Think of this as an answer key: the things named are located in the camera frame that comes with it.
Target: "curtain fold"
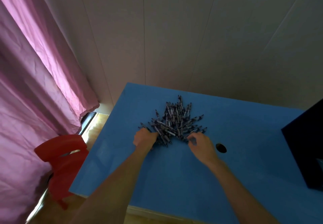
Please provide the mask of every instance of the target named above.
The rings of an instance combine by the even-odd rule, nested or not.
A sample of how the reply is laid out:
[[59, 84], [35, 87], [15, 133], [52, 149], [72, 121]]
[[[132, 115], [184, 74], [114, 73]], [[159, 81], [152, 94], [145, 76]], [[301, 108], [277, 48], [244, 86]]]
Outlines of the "curtain fold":
[[0, 223], [24, 223], [50, 170], [34, 148], [99, 103], [44, 0], [1, 0], [0, 15]]

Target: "forearm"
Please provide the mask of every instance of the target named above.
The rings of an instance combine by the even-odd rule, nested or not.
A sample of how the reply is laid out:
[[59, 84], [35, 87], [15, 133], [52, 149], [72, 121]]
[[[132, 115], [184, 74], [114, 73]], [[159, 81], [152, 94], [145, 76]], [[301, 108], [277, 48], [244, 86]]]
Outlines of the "forearm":
[[209, 169], [220, 182], [240, 223], [279, 223], [231, 173], [228, 166], [216, 159], [208, 164]]
[[149, 150], [136, 150], [95, 190], [71, 223], [123, 223], [141, 165]]

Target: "chair backrest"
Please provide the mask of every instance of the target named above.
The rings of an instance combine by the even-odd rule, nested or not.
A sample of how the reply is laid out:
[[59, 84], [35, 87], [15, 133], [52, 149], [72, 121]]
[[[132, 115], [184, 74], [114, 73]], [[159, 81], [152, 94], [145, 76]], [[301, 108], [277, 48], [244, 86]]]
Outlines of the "chair backrest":
[[42, 161], [49, 162], [75, 150], [87, 150], [86, 148], [87, 145], [82, 136], [61, 135], [40, 144], [34, 152]]

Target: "hand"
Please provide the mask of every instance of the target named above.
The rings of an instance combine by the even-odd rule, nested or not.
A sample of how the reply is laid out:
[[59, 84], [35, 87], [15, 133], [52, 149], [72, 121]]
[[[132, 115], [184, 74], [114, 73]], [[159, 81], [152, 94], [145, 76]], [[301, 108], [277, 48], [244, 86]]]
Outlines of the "hand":
[[[188, 137], [188, 146], [195, 157], [206, 166], [218, 160], [212, 141], [201, 132], [192, 133]], [[196, 139], [196, 145], [193, 145], [190, 139]]]
[[135, 134], [133, 144], [136, 146], [136, 149], [149, 152], [152, 145], [155, 143], [157, 136], [158, 132], [151, 133], [146, 128], [142, 128]]

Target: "white wall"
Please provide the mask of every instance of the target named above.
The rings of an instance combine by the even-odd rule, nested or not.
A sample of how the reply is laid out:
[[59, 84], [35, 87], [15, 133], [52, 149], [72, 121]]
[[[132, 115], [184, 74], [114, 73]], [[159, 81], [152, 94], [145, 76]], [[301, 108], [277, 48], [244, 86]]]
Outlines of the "white wall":
[[46, 0], [109, 114], [127, 82], [286, 107], [323, 97], [323, 0]]

